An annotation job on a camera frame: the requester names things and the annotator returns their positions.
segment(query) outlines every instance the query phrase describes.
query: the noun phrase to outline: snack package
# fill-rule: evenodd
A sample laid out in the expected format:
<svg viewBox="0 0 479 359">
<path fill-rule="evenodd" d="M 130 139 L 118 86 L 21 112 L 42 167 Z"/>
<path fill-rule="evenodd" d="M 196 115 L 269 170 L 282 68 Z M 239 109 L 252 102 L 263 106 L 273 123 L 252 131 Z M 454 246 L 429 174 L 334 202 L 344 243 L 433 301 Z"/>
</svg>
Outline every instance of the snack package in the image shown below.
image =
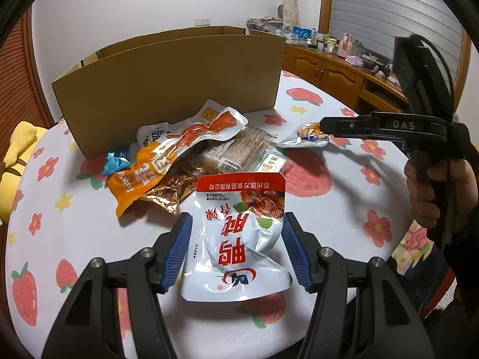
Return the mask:
<svg viewBox="0 0 479 359">
<path fill-rule="evenodd" d="M 139 200 L 154 202 L 169 213 L 176 215 L 179 213 L 180 201 L 196 190 L 198 180 L 203 175 L 202 168 L 182 164 L 176 169 L 170 169 L 166 177 Z"/>
<path fill-rule="evenodd" d="M 306 123 L 292 135 L 279 142 L 279 148 L 323 147 L 329 142 L 329 135 L 321 132 L 319 123 Z"/>
<path fill-rule="evenodd" d="M 133 201 L 155 187 L 173 162 L 196 143 L 206 139 L 231 139 L 247 123 L 233 108 L 207 100 L 194 117 L 174 124 L 178 129 L 141 148 L 130 170 L 110 177 L 108 186 L 118 201 L 116 215 L 120 217 Z"/>
<path fill-rule="evenodd" d="M 259 162 L 256 172 L 258 173 L 281 173 L 286 167 L 288 158 L 278 154 L 277 152 L 270 151 L 266 153 L 266 156 Z"/>
<path fill-rule="evenodd" d="M 105 166 L 101 171 L 102 176 L 109 176 L 116 171 L 120 171 L 124 168 L 130 167 L 131 164 L 126 158 L 126 156 L 128 155 L 128 147 L 129 145 L 127 144 L 106 153 Z"/>
<path fill-rule="evenodd" d="M 233 139 L 210 145 L 194 163 L 202 166 L 207 174 L 250 171 L 276 138 L 265 130 L 248 125 Z"/>
<path fill-rule="evenodd" d="M 165 122 L 160 124 L 144 125 L 138 128 L 137 131 L 138 144 L 140 147 L 146 147 L 147 145 L 160 139 L 160 137 L 164 136 L 165 134 L 172 133 L 172 131 L 178 129 L 176 127 L 178 124 L 179 123 L 171 125 Z"/>
<path fill-rule="evenodd" d="M 268 258 L 283 229 L 285 179 L 279 173 L 201 177 L 181 280 L 187 301 L 230 302 L 291 286 Z"/>
</svg>

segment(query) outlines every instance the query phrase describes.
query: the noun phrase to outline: wooden cabinet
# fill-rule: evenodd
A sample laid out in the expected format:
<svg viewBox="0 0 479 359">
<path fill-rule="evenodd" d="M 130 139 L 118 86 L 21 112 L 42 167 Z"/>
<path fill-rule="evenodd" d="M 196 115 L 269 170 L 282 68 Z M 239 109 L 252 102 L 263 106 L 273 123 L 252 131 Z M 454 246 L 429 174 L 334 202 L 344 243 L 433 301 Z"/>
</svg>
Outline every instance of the wooden cabinet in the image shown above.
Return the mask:
<svg viewBox="0 0 479 359">
<path fill-rule="evenodd" d="M 363 85 L 363 78 L 332 62 L 324 62 L 318 78 L 321 90 L 332 95 L 344 105 L 354 109 Z"/>
<path fill-rule="evenodd" d="M 324 51 L 287 45 L 283 70 L 296 74 L 303 80 L 324 90 L 351 109 L 364 108 L 382 112 L 407 111 L 408 104 L 400 88 L 393 83 L 371 75 L 371 71 L 354 67 L 343 58 Z M 388 100 L 378 93 L 386 94 Z"/>
<path fill-rule="evenodd" d="M 317 86 L 322 59 L 297 50 L 288 50 L 283 69 Z"/>
</svg>

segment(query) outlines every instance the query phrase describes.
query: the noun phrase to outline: cabinet door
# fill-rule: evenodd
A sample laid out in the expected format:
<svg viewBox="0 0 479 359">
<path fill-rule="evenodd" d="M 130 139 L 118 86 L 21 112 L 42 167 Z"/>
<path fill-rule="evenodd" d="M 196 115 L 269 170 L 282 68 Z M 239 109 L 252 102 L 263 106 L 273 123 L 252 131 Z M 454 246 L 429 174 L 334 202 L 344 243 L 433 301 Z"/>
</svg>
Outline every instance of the cabinet door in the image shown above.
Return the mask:
<svg viewBox="0 0 479 359">
<path fill-rule="evenodd" d="M 327 62 L 323 66 L 318 80 L 318 87 L 321 90 L 354 109 L 363 84 L 362 76 L 343 69 L 337 64 Z"/>
<path fill-rule="evenodd" d="M 317 83 L 321 65 L 322 60 L 320 57 L 315 57 L 296 50 L 291 50 L 291 55 L 287 60 L 289 72 L 313 85 L 316 85 Z"/>
</svg>

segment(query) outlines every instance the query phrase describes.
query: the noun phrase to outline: orange snack bag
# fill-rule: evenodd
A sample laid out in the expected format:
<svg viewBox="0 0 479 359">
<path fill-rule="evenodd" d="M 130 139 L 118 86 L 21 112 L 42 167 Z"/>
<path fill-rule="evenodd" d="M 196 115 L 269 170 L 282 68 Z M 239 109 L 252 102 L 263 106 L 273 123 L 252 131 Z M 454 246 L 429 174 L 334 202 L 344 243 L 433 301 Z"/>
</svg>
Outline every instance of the orange snack bag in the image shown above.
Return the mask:
<svg viewBox="0 0 479 359">
<path fill-rule="evenodd" d="M 133 201 L 160 182 L 187 149 L 205 139 L 231 139 L 247 124 L 248 120 L 235 109 L 207 100 L 194 117 L 172 125 L 172 134 L 140 149 L 130 169 L 110 177 L 108 186 L 118 201 L 116 215 L 120 217 Z"/>
</svg>

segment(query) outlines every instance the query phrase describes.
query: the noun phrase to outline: yellow plush toy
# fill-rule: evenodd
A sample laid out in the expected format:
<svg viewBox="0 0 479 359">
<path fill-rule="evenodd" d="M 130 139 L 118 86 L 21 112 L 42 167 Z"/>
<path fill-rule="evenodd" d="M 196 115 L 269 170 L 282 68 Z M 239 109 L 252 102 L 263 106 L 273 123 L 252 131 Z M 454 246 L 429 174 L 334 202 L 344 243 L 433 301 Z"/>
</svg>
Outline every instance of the yellow plush toy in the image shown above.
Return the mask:
<svg viewBox="0 0 479 359">
<path fill-rule="evenodd" d="M 8 223 L 20 177 L 46 129 L 21 121 L 10 137 L 10 147 L 0 164 L 0 219 Z"/>
</svg>

